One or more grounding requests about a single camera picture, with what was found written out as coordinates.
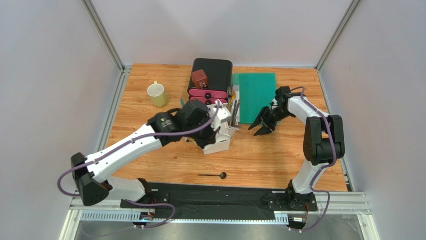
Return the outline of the large silver fork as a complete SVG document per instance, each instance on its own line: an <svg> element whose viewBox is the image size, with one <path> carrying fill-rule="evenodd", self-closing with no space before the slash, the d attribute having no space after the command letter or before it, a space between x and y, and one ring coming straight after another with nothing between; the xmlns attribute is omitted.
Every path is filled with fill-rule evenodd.
<svg viewBox="0 0 426 240"><path fill-rule="evenodd" d="M231 103L232 98L233 98L233 96L234 96L234 89L233 89L233 86L230 86L230 87L228 88L227 95L228 95L228 103Z"/></svg>

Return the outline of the white perforated utensil caddy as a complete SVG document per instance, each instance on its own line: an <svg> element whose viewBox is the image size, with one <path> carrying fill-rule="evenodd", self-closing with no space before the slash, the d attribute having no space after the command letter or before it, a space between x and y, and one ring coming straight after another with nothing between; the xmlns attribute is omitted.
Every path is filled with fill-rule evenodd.
<svg viewBox="0 0 426 240"><path fill-rule="evenodd" d="M230 149L231 140L238 129L231 126L234 117L233 113L228 109L228 105L228 103L223 103L221 100L216 100L214 104L207 106L210 118L212 119L210 128L215 133L215 143L209 143L204 147L203 153L205 155L224 152Z"/></svg>

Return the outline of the black and pink drawer box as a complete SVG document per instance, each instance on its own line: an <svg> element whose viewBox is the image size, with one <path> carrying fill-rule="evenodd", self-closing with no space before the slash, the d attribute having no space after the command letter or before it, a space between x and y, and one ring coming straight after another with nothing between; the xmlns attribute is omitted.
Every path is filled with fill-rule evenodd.
<svg viewBox="0 0 426 240"><path fill-rule="evenodd" d="M192 83L192 72L204 70L208 77L208 87L196 89ZM228 103L228 89L233 86L233 63L224 59L197 58L194 60L187 88L189 100L198 100L212 105L216 100Z"/></svg>

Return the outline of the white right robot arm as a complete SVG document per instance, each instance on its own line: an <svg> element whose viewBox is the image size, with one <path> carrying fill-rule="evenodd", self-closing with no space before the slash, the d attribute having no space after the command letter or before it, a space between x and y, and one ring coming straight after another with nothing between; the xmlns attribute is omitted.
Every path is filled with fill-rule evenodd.
<svg viewBox="0 0 426 240"><path fill-rule="evenodd" d="M263 107L249 127L261 128L255 136L269 135L279 122L293 117L305 126L303 154L305 161L297 176L285 190L284 204L298 210L313 203L318 180L345 155L343 119L329 115L314 106L305 96L305 88L283 86L276 90L274 100Z"/></svg>

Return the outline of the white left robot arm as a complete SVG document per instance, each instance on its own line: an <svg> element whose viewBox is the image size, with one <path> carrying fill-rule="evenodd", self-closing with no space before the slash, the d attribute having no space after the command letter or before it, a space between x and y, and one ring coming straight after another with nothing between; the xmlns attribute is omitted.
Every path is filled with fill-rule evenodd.
<svg viewBox="0 0 426 240"><path fill-rule="evenodd" d="M145 180L117 178L113 174L139 157L183 138L193 139L202 150L218 145L220 131L231 118L232 114L219 100L210 106L191 100L182 108L156 114L134 133L104 150L88 156L76 153L71 157L71 169L78 196L86 207L104 200L143 199L150 193Z"/></svg>

